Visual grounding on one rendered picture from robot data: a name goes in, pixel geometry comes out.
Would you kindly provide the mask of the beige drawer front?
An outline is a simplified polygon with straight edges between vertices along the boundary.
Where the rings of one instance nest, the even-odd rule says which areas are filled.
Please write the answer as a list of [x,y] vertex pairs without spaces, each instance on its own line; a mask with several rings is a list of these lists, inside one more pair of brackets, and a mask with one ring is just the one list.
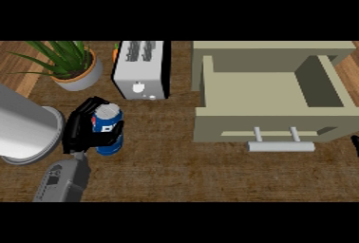
[[245,142],[255,140],[253,128],[262,141],[292,141],[293,127],[301,141],[327,142],[359,132],[359,107],[304,107],[237,110],[194,110],[193,141]]

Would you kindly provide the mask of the blue soda can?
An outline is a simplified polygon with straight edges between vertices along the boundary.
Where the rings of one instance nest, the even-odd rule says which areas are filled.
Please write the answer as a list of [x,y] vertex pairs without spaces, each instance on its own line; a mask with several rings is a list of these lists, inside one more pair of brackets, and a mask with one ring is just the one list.
[[[110,132],[122,117],[122,110],[113,103],[101,104],[92,114],[92,131]],[[116,142],[109,146],[98,146],[95,148],[95,152],[103,156],[112,156],[119,152],[122,143],[123,136],[119,135],[116,138]]]

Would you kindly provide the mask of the beige open drawer box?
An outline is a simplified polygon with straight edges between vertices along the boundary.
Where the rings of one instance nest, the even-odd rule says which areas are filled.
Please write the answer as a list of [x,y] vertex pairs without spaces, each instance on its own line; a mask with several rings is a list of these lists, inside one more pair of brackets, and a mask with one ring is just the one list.
[[209,56],[202,64],[206,107],[355,107],[324,55],[308,56],[289,72],[215,72]]

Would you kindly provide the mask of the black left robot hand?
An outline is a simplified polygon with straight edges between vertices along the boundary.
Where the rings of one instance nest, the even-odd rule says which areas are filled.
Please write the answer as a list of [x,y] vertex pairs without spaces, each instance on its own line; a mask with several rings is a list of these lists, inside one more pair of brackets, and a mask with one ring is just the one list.
[[110,132],[92,131],[92,114],[101,104],[109,104],[109,102],[92,96],[70,112],[61,137],[64,154],[85,152],[89,147],[109,146],[116,142],[123,130],[122,120],[117,121]]

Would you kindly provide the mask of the white toaster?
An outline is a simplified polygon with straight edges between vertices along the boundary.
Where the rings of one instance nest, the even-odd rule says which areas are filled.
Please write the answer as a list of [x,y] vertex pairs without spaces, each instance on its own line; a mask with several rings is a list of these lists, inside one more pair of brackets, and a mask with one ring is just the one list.
[[168,98],[169,41],[120,41],[112,69],[112,82],[126,100]]

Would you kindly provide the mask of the large grey metal cylinder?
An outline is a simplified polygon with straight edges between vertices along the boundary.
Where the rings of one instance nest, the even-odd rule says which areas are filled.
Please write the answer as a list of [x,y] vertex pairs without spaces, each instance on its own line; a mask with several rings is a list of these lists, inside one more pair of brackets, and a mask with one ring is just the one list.
[[64,129],[61,112],[39,106],[0,84],[0,158],[30,164],[51,153]]

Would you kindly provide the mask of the beige wooden cabinet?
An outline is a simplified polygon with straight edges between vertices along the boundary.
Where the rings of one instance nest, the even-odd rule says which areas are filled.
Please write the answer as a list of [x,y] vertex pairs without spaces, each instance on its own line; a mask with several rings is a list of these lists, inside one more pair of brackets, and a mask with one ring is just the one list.
[[191,90],[199,90],[205,56],[212,58],[216,72],[292,72],[308,56],[327,56],[336,65],[354,49],[349,41],[193,41]]

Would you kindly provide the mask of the green plant in grey pot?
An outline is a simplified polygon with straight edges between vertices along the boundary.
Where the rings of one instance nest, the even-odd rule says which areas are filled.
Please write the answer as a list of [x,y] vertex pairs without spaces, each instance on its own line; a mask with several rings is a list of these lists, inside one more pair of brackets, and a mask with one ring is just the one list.
[[66,91],[85,90],[97,82],[101,62],[82,41],[48,41],[48,45],[41,41],[26,41],[26,45],[39,52],[47,61],[11,51],[10,54],[39,65],[42,72],[38,75],[48,76]]

